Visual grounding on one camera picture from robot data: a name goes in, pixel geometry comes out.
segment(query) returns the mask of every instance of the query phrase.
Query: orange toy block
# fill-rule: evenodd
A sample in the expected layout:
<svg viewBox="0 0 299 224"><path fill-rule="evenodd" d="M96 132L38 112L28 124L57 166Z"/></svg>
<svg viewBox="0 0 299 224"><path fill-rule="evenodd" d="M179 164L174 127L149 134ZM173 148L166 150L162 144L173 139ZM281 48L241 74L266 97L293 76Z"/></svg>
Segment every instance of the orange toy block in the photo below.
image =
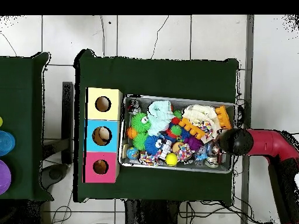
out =
<svg viewBox="0 0 299 224"><path fill-rule="evenodd" d="M224 106L218 107L215 109L215 112L218 116L220 126L222 129L231 129L230 118L227 115L227 111Z"/></svg>
<svg viewBox="0 0 299 224"><path fill-rule="evenodd" d="M187 118L182 118L182 120L179 123L179 126L184 127L184 129L186 131L189 131L191 135L195 135L196 139L198 140L204 136L204 132L197 126L191 124Z"/></svg>

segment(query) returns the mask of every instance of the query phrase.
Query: green spiky ball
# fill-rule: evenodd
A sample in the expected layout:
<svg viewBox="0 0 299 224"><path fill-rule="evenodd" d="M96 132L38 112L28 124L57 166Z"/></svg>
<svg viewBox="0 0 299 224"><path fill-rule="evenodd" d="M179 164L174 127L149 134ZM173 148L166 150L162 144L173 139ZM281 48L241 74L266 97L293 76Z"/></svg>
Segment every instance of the green spiky ball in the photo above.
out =
<svg viewBox="0 0 299 224"><path fill-rule="evenodd" d="M182 133L182 129L179 125L173 125L171 127L171 132L176 135L176 136L179 136L181 133Z"/></svg>
<svg viewBox="0 0 299 224"><path fill-rule="evenodd" d="M140 151L145 151L145 140L147 139L148 134L147 133L139 133L134 139L133 139L133 145Z"/></svg>
<svg viewBox="0 0 299 224"><path fill-rule="evenodd" d="M146 132L151 128L151 123L148 121L145 124L141 122L141 119L146 116L145 113L137 113L132 119L131 119L131 126L138 132Z"/></svg>
<svg viewBox="0 0 299 224"><path fill-rule="evenodd" d="M175 117L179 118L180 120L183 118L183 117L182 117L182 113L180 112L180 110L175 110L175 111L173 112L173 115L174 115Z"/></svg>

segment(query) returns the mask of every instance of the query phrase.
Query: metal tray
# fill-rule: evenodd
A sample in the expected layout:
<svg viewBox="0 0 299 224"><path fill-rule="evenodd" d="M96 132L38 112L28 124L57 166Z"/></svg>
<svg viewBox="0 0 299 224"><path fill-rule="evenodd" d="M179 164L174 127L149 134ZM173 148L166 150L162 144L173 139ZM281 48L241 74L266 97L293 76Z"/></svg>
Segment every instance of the metal tray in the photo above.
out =
<svg viewBox="0 0 299 224"><path fill-rule="evenodd" d="M156 100L170 100L173 105L173 110L181 110L186 108L191 104L199 104L202 106L213 106L220 107L225 106L227 114L230 118L231 126L234 127L234 120L237 117L237 105L233 103L223 103L223 102L214 102L214 101L202 101L202 100L186 100L186 99L175 99L175 98L165 98L165 97L155 97L155 96L136 96L133 94L128 94L124 96L121 112L121 130L120 130L120 146L119 146L119 163L122 166L134 166L134 167L144 167L151 169L169 169L169 170L184 170L190 172L209 172L209 173L229 173L232 170L232 157L229 154L223 154L222 163L215 169L212 169L206 165L196 165L195 162L190 164L183 164L181 162L177 163L176 166L167 166L166 163L163 163L161 166L146 166L139 163L137 160L130 160L129 158L121 158L123 151L123 145L129 144L132 146L132 140L126 136L126 129L130 126L132 115L128 113L127 107L128 102L131 99L136 99L140 102L141 111L143 113L147 112L147 107Z"/></svg>

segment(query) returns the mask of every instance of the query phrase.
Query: dark green table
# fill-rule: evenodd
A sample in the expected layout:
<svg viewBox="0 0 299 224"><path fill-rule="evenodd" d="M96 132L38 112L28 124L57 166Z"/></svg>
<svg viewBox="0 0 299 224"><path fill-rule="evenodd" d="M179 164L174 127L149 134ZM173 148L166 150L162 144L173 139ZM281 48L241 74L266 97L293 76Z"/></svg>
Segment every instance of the dark green table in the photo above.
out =
<svg viewBox="0 0 299 224"><path fill-rule="evenodd" d="M0 199L52 200L39 183L42 160L42 73L49 54L31 58L0 57L0 130L16 139L13 151L0 157L10 168L12 183Z"/></svg>
<svg viewBox="0 0 299 224"><path fill-rule="evenodd" d="M223 200L231 204L228 174L120 168L115 184L83 183L85 88L119 89L137 94L235 103L238 61L171 61L97 58L82 50L75 59L74 200L130 198L159 200Z"/></svg>

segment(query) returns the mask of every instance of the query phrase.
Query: purple cup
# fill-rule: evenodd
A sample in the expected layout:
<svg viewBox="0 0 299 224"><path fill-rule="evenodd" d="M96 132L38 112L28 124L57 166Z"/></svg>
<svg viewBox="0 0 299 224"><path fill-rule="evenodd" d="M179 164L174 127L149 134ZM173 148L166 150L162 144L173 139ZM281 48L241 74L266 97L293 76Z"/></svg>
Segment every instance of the purple cup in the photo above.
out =
<svg viewBox="0 0 299 224"><path fill-rule="evenodd" d="M8 166L0 160L0 195L5 193L11 185L12 175Z"/></svg>

